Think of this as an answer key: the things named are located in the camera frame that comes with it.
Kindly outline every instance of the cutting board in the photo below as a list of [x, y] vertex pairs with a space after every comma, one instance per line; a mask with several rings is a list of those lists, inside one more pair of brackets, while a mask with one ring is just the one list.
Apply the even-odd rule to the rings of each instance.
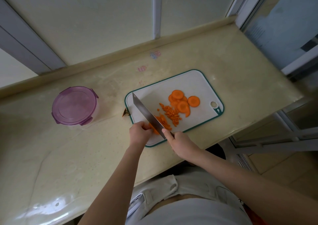
[[[162, 103], [165, 106], [170, 105], [168, 97], [174, 90], [183, 91], [186, 97], [195, 95], [199, 97], [201, 103], [198, 107], [190, 107], [191, 114], [187, 118], [185, 117], [185, 114], [179, 113], [182, 120], [180, 120], [177, 127], [174, 127], [172, 121], [166, 116], [168, 123], [172, 127], [172, 132], [189, 131], [194, 127], [217, 118], [224, 112], [222, 101], [213, 90], [204, 74], [199, 70], [189, 70], [129, 92], [125, 97], [125, 105], [130, 113], [131, 122], [147, 122], [146, 118], [133, 104], [132, 92], [134, 92], [153, 115], [158, 116], [159, 112], [164, 114], [159, 103]], [[160, 135], [153, 134], [146, 144], [146, 147], [154, 147], [164, 141], [165, 139]]]

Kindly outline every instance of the purple lid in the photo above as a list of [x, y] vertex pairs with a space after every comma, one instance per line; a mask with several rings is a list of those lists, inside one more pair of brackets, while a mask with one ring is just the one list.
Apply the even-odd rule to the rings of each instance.
[[63, 90], [54, 100], [52, 116], [56, 123], [67, 126], [86, 125], [93, 118], [98, 96], [93, 89], [74, 86]]

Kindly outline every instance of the cutting board hole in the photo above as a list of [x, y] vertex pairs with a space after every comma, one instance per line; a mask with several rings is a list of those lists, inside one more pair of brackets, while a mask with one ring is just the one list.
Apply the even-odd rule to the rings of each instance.
[[211, 106], [212, 106], [213, 108], [216, 108], [216, 107], [217, 107], [217, 103], [214, 102], [214, 101], [212, 101], [212, 102], [211, 102]]

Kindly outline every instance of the knife blade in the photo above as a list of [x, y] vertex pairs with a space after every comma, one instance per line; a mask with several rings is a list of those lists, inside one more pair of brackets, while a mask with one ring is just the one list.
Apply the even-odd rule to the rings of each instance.
[[138, 97], [133, 94], [133, 104], [137, 107], [137, 109], [141, 112], [141, 114], [148, 120], [148, 122], [156, 129], [156, 131], [162, 136], [162, 138], [166, 139], [164, 136], [162, 129], [164, 126], [157, 120], [157, 118], [145, 107], [145, 105], [138, 99]]

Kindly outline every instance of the marble countertop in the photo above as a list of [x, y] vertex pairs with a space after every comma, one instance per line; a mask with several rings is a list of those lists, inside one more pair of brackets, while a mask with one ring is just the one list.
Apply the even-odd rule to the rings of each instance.
[[[232, 24], [2, 99], [0, 224], [63, 224], [84, 213], [128, 146], [125, 95], [190, 69], [205, 74], [225, 105], [188, 132], [203, 149], [302, 97]], [[99, 118], [84, 129], [51, 116], [54, 98], [70, 86], [100, 97]], [[167, 143], [145, 148], [135, 183], [180, 161]]]

